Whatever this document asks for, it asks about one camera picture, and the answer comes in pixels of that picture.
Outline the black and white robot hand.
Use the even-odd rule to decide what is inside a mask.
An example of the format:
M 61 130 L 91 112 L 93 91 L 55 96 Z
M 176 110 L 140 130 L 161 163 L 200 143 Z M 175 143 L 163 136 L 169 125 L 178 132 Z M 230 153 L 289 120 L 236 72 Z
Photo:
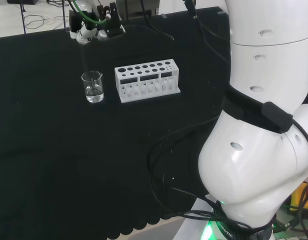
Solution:
M 96 22 L 103 22 L 103 24 L 95 24 L 86 19 L 83 16 L 74 12 L 69 11 L 69 34 L 70 37 L 76 40 L 81 45 L 88 44 L 93 38 L 97 38 L 99 41 L 105 41 L 109 37 L 107 35 L 107 30 L 103 29 L 103 25 L 109 22 L 112 18 L 110 14 L 105 16 L 99 16 L 93 10 L 91 12 L 83 11 L 83 13 L 90 19 Z

